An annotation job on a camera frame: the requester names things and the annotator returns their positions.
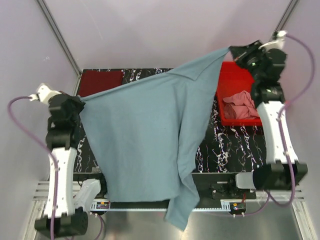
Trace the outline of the blue-grey t-shirt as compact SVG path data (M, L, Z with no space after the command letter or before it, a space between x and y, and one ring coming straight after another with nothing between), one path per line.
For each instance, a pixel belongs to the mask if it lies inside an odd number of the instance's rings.
M192 172L228 48L82 98L81 122L111 202L168 201L184 230L200 197Z

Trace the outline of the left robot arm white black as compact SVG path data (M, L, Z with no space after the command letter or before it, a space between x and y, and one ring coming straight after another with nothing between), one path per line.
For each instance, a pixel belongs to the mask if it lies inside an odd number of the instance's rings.
M77 96L55 90L38 93L38 97L50 113L45 137L50 177L43 217L35 221L34 228L52 240L81 236L88 229L88 213L95 197L103 198L108 193L107 184L98 179L85 180L73 193L80 112L85 104Z

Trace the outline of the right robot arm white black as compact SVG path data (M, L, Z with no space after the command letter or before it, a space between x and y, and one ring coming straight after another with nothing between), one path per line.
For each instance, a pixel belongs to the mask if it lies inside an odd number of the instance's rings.
M293 149L286 123L286 100L279 83L287 54L281 43L259 40L246 46L231 46L233 61L253 78L251 98L259 114L266 146L266 163L252 172L237 173L227 185L228 195L239 198L245 190L289 191L307 175Z

